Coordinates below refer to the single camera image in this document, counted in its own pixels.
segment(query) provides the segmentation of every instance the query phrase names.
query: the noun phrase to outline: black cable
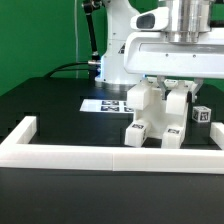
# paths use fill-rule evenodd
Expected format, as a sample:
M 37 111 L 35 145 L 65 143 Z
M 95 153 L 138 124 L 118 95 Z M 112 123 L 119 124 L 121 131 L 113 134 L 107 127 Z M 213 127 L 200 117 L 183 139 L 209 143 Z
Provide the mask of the black cable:
M 56 72 L 70 72 L 70 71 L 95 71 L 95 69 L 88 69 L 88 68 L 77 68 L 77 69 L 58 69 L 54 70 L 51 73 L 48 73 L 46 78 L 50 78 Z
M 88 65 L 88 62 L 73 62 L 73 63 L 61 65 L 61 66 L 53 69 L 52 71 L 48 72 L 46 75 L 44 75 L 44 78 L 50 78 L 55 72 L 61 71 L 63 68 L 77 66 L 77 65 Z

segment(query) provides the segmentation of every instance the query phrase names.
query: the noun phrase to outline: black table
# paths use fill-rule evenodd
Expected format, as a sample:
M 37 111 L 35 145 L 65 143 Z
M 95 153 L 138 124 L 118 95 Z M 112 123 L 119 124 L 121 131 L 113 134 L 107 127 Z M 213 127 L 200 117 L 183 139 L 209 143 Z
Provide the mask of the black table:
M 37 144 L 124 146 L 131 114 L 79 112 L 83 99 L 125 100 L 88 80 L 29 79 L 0 97 L 3 140 L 25 115 L 38 117 Z M 195 105 L 224 121 L 224 93 L 204 85 Z M 210 124 L 189 118 L 183 148 L 219 148 Z M 160 147 L 147 140 L 145 147 Z M 222 223 L 222 175 L 0 169 L 0 223 Z

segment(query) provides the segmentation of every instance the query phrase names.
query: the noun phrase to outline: white block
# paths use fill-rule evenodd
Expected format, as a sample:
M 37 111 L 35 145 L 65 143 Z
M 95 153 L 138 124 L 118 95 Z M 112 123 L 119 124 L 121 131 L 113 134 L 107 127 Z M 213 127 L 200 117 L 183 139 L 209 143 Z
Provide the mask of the white block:
M 0 167 L 112 170 L 113 153 L 105 147 L 4 144 Z
M 2 142 L 6 144 L 27 144 L 37 131 L 36 117 L 26 116 Z
M 130 89 L 127 93 L 127 106 L 136 110 L 144 110 L 153 103 L 153 91 L 147 79 Z
M 166 113 L 183 115 L 187 106 L 187 91 L 173 89 L 167 96 Z
M 161 148 L 179 149 L 183 141 L 183 130 L 182 127 L 168 125 L 163 133 Z
M 211 109 L 204 106 L 193 107 L 192 119 L 198 123 L 210 122 Z
M 224 124 L 213 122 L 211 124 L 210 137 L 214 142 L 224 150 Z
M 147 138 L 147 133 L 150 129 L 150 124 L 142 120 L 134 121 L 126 129 L 125 145 L 133 147 L 141 147 Z
M 114 153 L 114 171 L 224 173 L 224 151 L 123 149 Z

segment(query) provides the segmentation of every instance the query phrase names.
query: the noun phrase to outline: green backdrop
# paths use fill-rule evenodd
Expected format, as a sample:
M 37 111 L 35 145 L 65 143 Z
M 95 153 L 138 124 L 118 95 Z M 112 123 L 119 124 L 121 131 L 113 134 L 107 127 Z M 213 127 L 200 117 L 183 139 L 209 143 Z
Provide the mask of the green backdrop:
M 79 60 L 86 61 L 91 49 L 82 0 L 77 1 Z M 130 2 L 141 12 L 156 8 L 156 1 Z M 215 6 L 212 18 L 219 20 L 223 12 L 223 5 Z M 106 12 L 94 12 L 93 17 L 99 52 L 103 54 Z M 0 0 L 0 29 L 0 95 L 30 77 L 43 76 L 57 66 L 76 61 L 74 0 Z M 76 77 L 75 73 L 62 75 Z M 224 90 L 223 80 L 207 81 Z

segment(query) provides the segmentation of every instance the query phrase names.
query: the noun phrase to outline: small white cube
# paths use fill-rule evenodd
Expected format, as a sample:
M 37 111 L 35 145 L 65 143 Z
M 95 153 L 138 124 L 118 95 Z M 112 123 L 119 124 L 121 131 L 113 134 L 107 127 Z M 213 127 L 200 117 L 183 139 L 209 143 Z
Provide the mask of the small white cube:
M 205 106 L 193 107 L 192 119 L 198 123 L 210 122 L 211 119 L 211 109 Z
M 147 132 L 150 129 L 148 122 L 144 121 L 134 121 L 126 129 L 125 134 L 125 145 L 133 147 L 141 147 L 146 140 Z
M 163 133 L 162 146 L 165 149 L 179 149 L 182 144 L 183 128 L 168 125 Z

